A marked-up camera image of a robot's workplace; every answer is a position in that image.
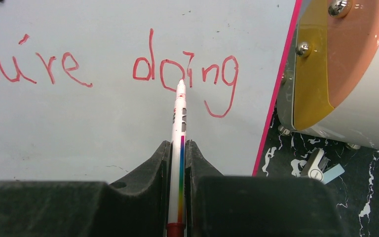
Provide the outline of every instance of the red letter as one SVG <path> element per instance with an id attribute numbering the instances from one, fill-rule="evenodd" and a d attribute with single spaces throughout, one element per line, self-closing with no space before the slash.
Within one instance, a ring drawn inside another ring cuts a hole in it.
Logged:
<path id="1" fill-rule="evenodd" d="M 44 61 L 44 59 L 43 59 L 43 57 L 39 53 L 36 53 L 36 55 L 38 57 L 40 57 L 40 59 L 43 62 L 44 66 L 46 67 L 46 70 L 47 70 L 47 73 L 48 73 L 48 75 L 50 77 L 51 83 L 55 84 L 54 76 L 53 76 L 53 73 L 51 72 L 51 64 L 53 63 L 54 60 L 56 60 L 56 57 L 55 56 L 51 56 L 50 59 L 48 60 L 48 64 L 46 64 L 45 61 Z"/>
<path id="2" fill-rule="evenodd" d="M 226 79 L 225 79 L 225 66 L 226 66 L 226 63 L 227 61 L 229 60 L 233 60 L 234 62 L 234 77 L 233 77 L 233 81 L 232 82 L 228 82 Z M 233 104 L 233 98 L 234 98 L 234 91 L 236 89 L 236 83 L 237 83 L 237 75 L 239 74 L 239 64 L 236 60 L 236 58 L 234 56 L 229 56 L 227 57 L 224 61 L 223 61 L 223 65 L 222 65 L 222 80 L 223 82 L 227 85 L 227 86 L 232 86 L 232 90 L 231 90 L 231 97 L 230 97 L 230 102 L 229 102 L 229 106 L 226 110 L 226 112 L 222 115 L 215 115 L 213 114 L 211 111 L 210 111 L 210 108 L 208 107 L 207 105 L 207 102 L 204 100 L 204 104 L 205 104 L 205 108 L 207 109 L 207 112 L 215 117 L 215 118 L 223 118 L 224 116 L 227 115 L 227 113 L 230 111 L 231 109 L 231 106 Z"/>
<path id="3" fill-rule="evenodd" d="M 145 61 L 148 65 L 148 75 L 145 77 L 145 78 L 141 78 L 141 77 L 138 77 L 136 76 L 136 73 L 137 73 L 137 67 L 139 66 L 139 63 L 140 61 Z M 150 63 L 148 61 L 147 58 L 144 58 L 144 57 L 140 57 L 138 59 L 136 59 L 136 61 L 134 62 L 134 66 L 133 66 L 133 78 L 136 79 L 136 80 L 149 80 L 150 77 L 151 77 L 151 67 L 150 67 Z"/>
<path id="4" fill-rule="evenodd" d="M 163 66 L 165 65 L 165 63 L 170 63 L 170 64 L 177 66 L 182 72 L 182 78 L 181 79 L 185 79 L 185 70 L 179 63 L 174 62 L 172 60 L 165 59 L 165 60 L 162 60 L 162 62 L 160 62 L 160 82 L 162 83 L 162 85 L 165 89 L 176 92 L 176 89 L 170 88 L 170 87 L 165 85 L 165 80 L 163 78 Z"/>
<path id="5" fill-rule="evenodd" d="M 136 61 L 134 62 L 134 66 L 133 66 L 133 78 L 136 80 L 149 80 L 150 77 L 154 80 L 154 54 L 153 54 L 152 39 L 153 39 L 153 29 L 150 30 L 150 34 L 149 34 L 149 51 L 151 54 L 152 65 L 150 65 L 148 59 L 145 57 L 140 57 L 140 58 L 136 59 Z M 145 61 L 148 65 L 149 72 L 145 78 L 136 76 L 137 67 L 139 66 L 140 61 Z"/>
<path id="6" fill-rule="evenodd" d="M 65 66 L 65 60 L 67 57 L 71 57 L 73 62 L 75 63 L 75 66 L 74 67 L 71 67 L 71 68 L 66 68 Z M 73 55 L 69 52 L 66 52 L 65 54 L 63 54 L 63 58 L 62 58 L 62 67 L 63 67 L 63 70 L 65 71 L 65 73 L 70 77 L 72 78 L 74 81 L 76 81 L 77 83 L 81 84 L 81 85 L 84 85 L 86 87 L 92 87 L 93 84 L 90 83 L 90 84 L 86 84 L 84 82 L 81 82 L 79 81 L 78 79 L 76 79 L 74 76 L 72 76 L 69 72 L 70 71 L 73 71 L 73 70 L 77 70 L 79 68 L 79 64 L 77 63 L 77 61 L 75 60 L 75 58 L 73 57 Z"/>
<path id="7" fill-rule="evenodd" d="M 19 69 L 19 66 L 18 66 L 18 63 L 17 63 L 17 59 L 14 56 L 12 57 L 12 61 L 14 62 L 15 71 L 17 73 L 17 76 L 14 79 L 11 79 L 11 78 L 8 77 L 8 75 L 3 70 L 2 64 L 0 63 L 0 71 L 2 72 L 3 76 L 6 77 L 6 79 L 8 79 L 8 81 L 10 81 L 10 82 L 17 82 L 17 81 L 19 81 L 20 77 L 23 77 L 25 80 L 27 80 L 29 82 L 32 82 L 34 84 L 37 84 L 37 82 L 35 80 L 32 80 L 31 78 L 26 77 L 22 73 L 22 71 Z"/>
<path id="8" fill-rule="evenodd" d="M 185 52 L 185 51 L 182 51 L 182 53 L 185 54 L 186 56 L 189 56 L 189 62 L 187 66 L 187 75 L 189 77 L 189 87 L 191 88 L 192 87 L 192 69 L 190 69 L 190 63 L 191 63 L 192 58 L 194 57 L 194 53 Z"/>
<path id="9" fill-rule="evenodd" d="M 219 79 L 219 65 L 217 64 L 213 64 L 207 69 L 204 69 L 204 68 L 201 69 L 201 73 L 203 75 L 203 82 L 205 82 L 205 80 L 207 79 L 207 73 L 213 68 L 216 69 L 216 77 L 214 78 L 214 85 L 217 84 L 217 80 Z"/>

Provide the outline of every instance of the rainbow stripe on marker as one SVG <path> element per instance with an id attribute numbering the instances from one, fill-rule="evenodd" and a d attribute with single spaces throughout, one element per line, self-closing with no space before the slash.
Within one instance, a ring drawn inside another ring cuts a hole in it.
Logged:
<path id="1" fill-rule="evenodd" d="M 184 172 L 185 172 L 185 136 L 181 136 L 181 155 L 179 164 L 179 196 L 178 196 L 178 222 L 182 223 L 184 205 Z"/>

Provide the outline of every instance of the black marble surface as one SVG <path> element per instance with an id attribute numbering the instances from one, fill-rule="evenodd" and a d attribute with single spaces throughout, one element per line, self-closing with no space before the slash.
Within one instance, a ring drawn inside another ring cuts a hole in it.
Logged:
<path id="1" fill-rule="evenodd" d="M 266 138 L 258 176 L 299 176 L 314 148 L 322 148 L 328 166 L 340 163 L 345 173 L 326 186 L 351 237 L 379 237 L 379 150 L 349 150 L 344 143 L 300 133 L 281 136 L 276 110 Z"/>

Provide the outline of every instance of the pink border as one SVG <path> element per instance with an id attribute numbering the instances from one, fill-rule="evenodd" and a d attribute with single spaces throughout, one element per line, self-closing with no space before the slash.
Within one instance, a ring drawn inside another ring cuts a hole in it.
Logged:
<path id="1" fill-rule="evenodd" d="M 277 80 L 274 86 L 274 92 L 272 94 L 271 103 L 269 105 L 268 115 L 266 116 L 264 132 L 262 133 L 262 139 L 261 139 L 261 143 L 259 144 L 258 154 L 256 156 L 256 161 L 255 161 L 254 171 L 252 172 L 252 176 L 256 176 L 256 174 L 258 173 L 259 162 L 261 161 L 261 155 L 262 155 L 262 152 L 264 151 L 266 135 L 268 134 L 269 124 L 271 123 L 272 114 L 274 113 L 275 101 L 277 100 L 278 90 L 281 84 L 281 77 L 284 72 L 285 62 L 287 62 L 288 53 L 290 51 L 291 39 L 293 38 L 294 30 L 296 28 L 297 19 L 299 17 L 301 5 L 302 5 L 302 0 L 296 0 L 296 3 L 294 4 L 293 16 L 291 17 L 290 27 L 287 33 L 287 39 L 285 40 L 284 51 L 282 53 L 280 67 L 278 69 Z"/>

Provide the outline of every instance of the yellow panel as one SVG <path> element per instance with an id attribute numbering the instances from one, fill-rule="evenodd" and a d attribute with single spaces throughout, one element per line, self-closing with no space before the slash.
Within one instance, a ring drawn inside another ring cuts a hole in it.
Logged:
<path id="1" fill-rule="evenodd" d="M 294 128 L 315 125 L 333 111 L 328 96 L 326 0 L 313 0 L 299 21 L 297 42 L 307 42 L 312 52 L 297 57 L 294 88 Z"/>

